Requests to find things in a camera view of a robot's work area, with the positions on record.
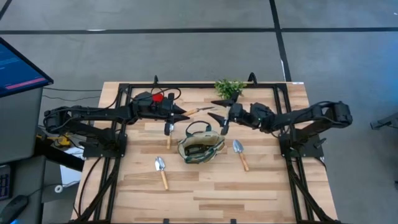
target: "garden tool bag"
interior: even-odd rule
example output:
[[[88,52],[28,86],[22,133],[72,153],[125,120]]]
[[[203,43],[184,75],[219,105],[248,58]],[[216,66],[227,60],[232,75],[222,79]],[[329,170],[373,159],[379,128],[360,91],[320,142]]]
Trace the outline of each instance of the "garden tool bag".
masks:
[[[206,131],[198,131],[193,134],[188,128],[195,123],[207,124]],[[224,148],[224,136],[211,130],[211,125],[205,121],[192,122],[185,130],[187,138],[178,142],[178,153],[187,164],[199,164],[208,162]]]

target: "computer monitor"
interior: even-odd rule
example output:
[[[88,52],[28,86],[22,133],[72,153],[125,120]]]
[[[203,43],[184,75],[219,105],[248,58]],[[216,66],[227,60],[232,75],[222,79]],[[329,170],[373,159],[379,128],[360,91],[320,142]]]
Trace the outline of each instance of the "computer monitor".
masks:
[[[48,75],[0,37],[0,97],[52,83]]]

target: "green plant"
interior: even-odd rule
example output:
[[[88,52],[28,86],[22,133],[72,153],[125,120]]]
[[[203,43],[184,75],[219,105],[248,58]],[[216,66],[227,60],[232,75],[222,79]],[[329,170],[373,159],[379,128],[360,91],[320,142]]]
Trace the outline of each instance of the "green plant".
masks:
[[[238,81],[228,81],[227,79],[220,80],[215,83],[214,87],[216,88],[218,95],[222,97],[222,99],[229,99],[232,93],[238,91],[239,94],[242,93],[243,87],[246,84]]]

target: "computer mouse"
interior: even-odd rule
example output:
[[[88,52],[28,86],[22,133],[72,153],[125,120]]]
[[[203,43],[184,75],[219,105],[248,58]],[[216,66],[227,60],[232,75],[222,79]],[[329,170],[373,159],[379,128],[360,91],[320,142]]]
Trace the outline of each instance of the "computer mouse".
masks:
[[[28,196],[18,195],[13,198],[0,213],[0,224],[10,224],[26,208]]]

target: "wooden table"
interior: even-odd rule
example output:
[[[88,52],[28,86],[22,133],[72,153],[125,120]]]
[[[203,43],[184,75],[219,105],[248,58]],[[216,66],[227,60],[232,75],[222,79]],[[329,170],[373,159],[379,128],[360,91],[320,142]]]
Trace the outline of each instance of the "wooden table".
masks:
[[[99,107],[113,102],[118,85],[118,82],[104,84]],[[287,86],[292,110],[308,107],[304,85],[287,83]],[[132,95],[143,91],[150,89],[133,89]],[[181,97],[175,102],[187,111],[214,106],[210,101],[219,100],[213,88],[182,88],[181,91]],[[246,110],[250,103],[259,102],[276,111],[270,89],[245,89],[243,95],[238,103],[242,103]],[[185,137],[185,129],[191,122],[204,120],[211,123],[216,131],[221,130],[207,112],[200,111],[192,115],[191,120],[175,124],[172,148],[169,150],[166,149],[163,121],[143,119],[127,126],[128,146],[121,160],[112,222],[160,223],[164,218],[169,218],[172,223],[229,223],[230,219],[235,218],[238,223],[295,223],[285,159],[280,155],[278,140],[270,134],[231,123],[222,154],[206,164],[184,163],[177,153],[177,140]],[[216,106],[211,112],[224,115],[226,108]],[[107,128],[110,122],[96,122],[95,125]],[[204,126],[199,124],[192,130],[200,131]],[[244,171],[238,154],[233,151],[234,139],[241,141],[244,146],[249,172]],[[164,190],[160,173],[155,170],[157,156],[165,161],[169,191]],[[91,158],[85,162],[82,180],[95,160]],[[103,161],[100,160],[90,176],[83,194],[82,210],[98,191]],[[310,193],[326,214],[337,218],[325,168],[311,158],[303,159],[303,163]],[[303,198],[299,195],[302,215],[306,218]],[[104,198],[102,218],[106,213],[108,195]]]

